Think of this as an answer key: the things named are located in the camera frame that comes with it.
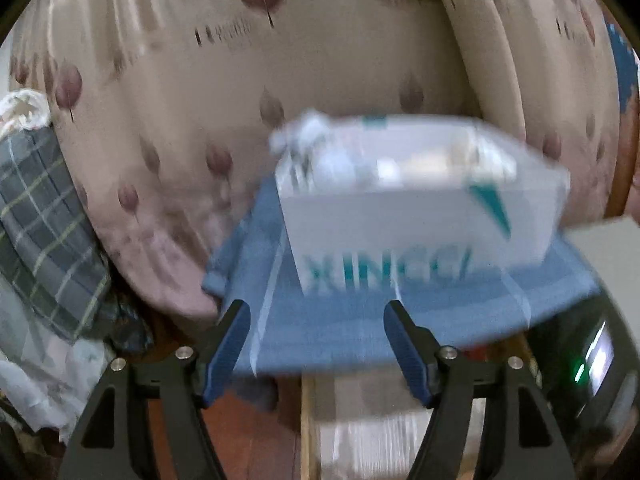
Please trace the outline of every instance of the wooden edge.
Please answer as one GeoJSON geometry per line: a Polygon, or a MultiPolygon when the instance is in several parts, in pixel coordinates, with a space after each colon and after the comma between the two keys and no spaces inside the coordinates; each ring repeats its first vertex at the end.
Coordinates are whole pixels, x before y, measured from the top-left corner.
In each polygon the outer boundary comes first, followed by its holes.
{"type": "Polygon", "coordinates": [[[302,376],[302,402],[300,407],[300,479],[318,480],[316,460],[316,380],[302,376]]]}

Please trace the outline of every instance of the wooden floor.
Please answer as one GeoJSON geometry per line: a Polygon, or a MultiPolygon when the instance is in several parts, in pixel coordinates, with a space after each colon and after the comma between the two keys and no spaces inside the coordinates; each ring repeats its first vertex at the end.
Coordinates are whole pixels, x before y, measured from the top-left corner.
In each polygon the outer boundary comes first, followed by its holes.
{"type": "MultiPolygon", "coordinates": [[[[225,394],[202,414],[228,480],[299,480],[300,400],[295,387],[280,388],[276,413],[259,413],[225,394]]],[[[161,480],[176,480],[159,400],[149,401],[149,418],[161,480]]]]}

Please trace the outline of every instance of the white box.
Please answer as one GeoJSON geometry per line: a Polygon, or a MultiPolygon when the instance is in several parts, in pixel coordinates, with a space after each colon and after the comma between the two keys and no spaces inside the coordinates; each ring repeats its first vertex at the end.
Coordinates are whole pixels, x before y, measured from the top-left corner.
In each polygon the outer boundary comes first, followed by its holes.
{"type": "Polygon", "coordinates": [[[448,282],[544,259],[570,188],[564,167],[478,120],[389,116],[336,120],[334,127],[348,150],[398,161],[473,130],[516,161],[516,178],[311,192],[296,190],[281,160],[278,195],[305,293],[448,282]]]}

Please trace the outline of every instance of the plaid fabric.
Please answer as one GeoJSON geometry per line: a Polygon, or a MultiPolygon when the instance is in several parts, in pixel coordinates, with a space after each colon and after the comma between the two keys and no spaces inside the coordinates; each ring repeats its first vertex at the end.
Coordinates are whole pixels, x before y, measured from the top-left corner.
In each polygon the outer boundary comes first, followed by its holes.
{"type": "Polygon", "coordinates": [[[111,290],[108,260],[50,128],[0,141],[0,272],[67,340],[110,336],[127,351],[152,345],[144,321],[111,290]]]}

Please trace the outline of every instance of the metal screw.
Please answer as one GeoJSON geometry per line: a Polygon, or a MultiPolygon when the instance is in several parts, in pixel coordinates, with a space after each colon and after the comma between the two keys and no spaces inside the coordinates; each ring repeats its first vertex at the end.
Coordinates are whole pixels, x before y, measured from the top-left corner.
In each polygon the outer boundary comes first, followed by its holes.
{"type": "Polygon", "coordinates": [[[175,356],[178,359],[188,359],[193,355],[193,348],[190,346],[181,346],[175,351],[175,356]]]}
{"type": "Polygon", "coordinates": [[[455,359],[458,357],[458,351],[453,346],[443,346],[440,348],[440,355],[443,359],[455,359]]]}
{"type": "Polygon", "coordinates": [[[507,364],[514,370],[520,370],[524,366],[522,359],[515,355],[512,355],[511,357],[509,357],[509,359],[507,359],[507,364]]]}
{"type": "Polygon", "coordinates": [[[127,362],[122,357],[116,357],[113,361],[111,361],[111,370],[114,372],[119,372],[127,365],[127,362]]]}

